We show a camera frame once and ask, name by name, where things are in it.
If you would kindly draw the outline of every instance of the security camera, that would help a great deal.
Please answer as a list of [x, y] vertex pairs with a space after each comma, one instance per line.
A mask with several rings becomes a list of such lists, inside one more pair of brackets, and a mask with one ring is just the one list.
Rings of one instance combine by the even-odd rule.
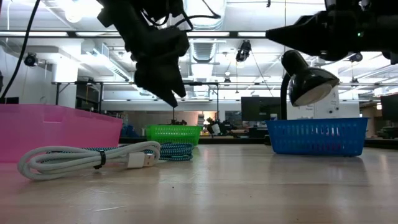
[[39, 60], [37, 59], [35, 53], [28, 53], [24, 63], [28, 67], [36, 67], [39, 64]]

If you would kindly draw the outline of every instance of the blue basket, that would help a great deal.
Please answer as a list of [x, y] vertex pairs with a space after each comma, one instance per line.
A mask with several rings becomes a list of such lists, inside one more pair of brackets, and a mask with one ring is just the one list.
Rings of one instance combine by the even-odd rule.
[[367, 118], [267, 121], [272, 148], [278, 154], [362, 154]]

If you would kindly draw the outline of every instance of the desk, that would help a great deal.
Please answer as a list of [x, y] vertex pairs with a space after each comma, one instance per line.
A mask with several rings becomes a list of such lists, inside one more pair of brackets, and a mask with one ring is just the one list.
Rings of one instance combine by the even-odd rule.
[[201, 145], [191, 162], [31, 182], [0, 164], [0, 223], [398, 223], [398, 152], [279, 156]]

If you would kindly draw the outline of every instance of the ceiling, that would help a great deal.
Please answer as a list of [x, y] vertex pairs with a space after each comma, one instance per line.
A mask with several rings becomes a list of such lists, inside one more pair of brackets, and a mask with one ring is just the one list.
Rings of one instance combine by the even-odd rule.
[[[115, 30], [114, 27], [105, 28], [94, 16], [86, 16], [78, 22], [70, 22], [65, 15], [64, 2], [72, 0], [43, 0], [40, 3], [32, 29], [34, 30]], [[91, 8], [98, 7], [95, 0], [80, 0], [85, 3], [83, 11], [90, 11]], [[0, 15], [1, 30], [24, 30], [32, 10], [33, 0], [5, 0], [3, 1]], [[239, 30], [239, 31], [265, 31], [276, 27], [293, 24], [300, 16], [314, 14], [324, 10], [324, 0], [272, 0], [270, 8], [267, 7], [267, 1], [260, 0], [227, 0], [224, 12], [223, 25], [220, 30]], [[56, 46], [68, 54], [80, 60], [81, 64], [90, 69], [82, 69], [79, 73], [84, 76], [92, 76], [97, 80], [114, 81], [113, 73], [107, 69], [103, 63], [96, 62], [89, 55], [81, 54], [80, 46], [82, 39], [30, 39], [29, 46]], [[118, 66], [133, 76], [136, 70], [135, 62], [132, 62], [128, 54], [124, 51], [124, 42], [122, 39], [94, 39], [96, 46], [102, 43], [110, 49], [109, 57], [113, 59]], [[216, 53], [211, 61], [211, 74], [207, 74], [208, 81], [223, 82], [225, 73], [230, 72], [232, 82], [281, 82], [284, 74], [284, 68], [280, 63], [281, 55], [287, 50], [283, 45], [279, 45], [267, 39], [251, 39], [252, 54], [245, 61], [243, 68], [237, 68], [234, 56], [238, 47], [241, 45], [241, 39], [218, 39]], [[9, 45], [21, 44], [21, 39], [9, 39]], [[180, 58], [181, 74], [184, 78], [197, 78], [192, 73], [192, 60], [188, 54]], [[351, 62], [336, 62], [329, 67], [337, 71], [342, 82], [349, 82], [352, 77], [360, 77], [368, 74], [366, 78], [359, 79], [363, 83], [375, 83], [383, 80], [398, 78], [398, 70], [391, 66], [388, 70], [372, 75], [372, 71], [377, 71], [386, 65], [389, 61], [379, 52], [363, 52], [362, 62], [351, 64]], [[304, 55], [310, 65], [319, 62], [316, 57]], [[257, 86], [256, 88], [267, 89], [266, 86]], [[351, 87], [341, 87], [341, 89], [350, 89]], [[120, 90], [126, 90], [126, 87], [120, 87]], [[357, 90], [358, 93], [371, 91], [369, 87]]]

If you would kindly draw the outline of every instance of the lamp neck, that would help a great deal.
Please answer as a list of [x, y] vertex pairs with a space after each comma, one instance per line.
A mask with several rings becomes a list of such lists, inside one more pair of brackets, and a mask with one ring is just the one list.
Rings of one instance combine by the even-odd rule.
[[289, 86], [290, 75], [285, 74], [285, 77], [280, 86], [280, 117], [282, 120], [287, 120], [287, 87]]
[[308, 68], [308, 63], [296, 50], [286, 51], [282, 57], [282, 65], [290, 76]]

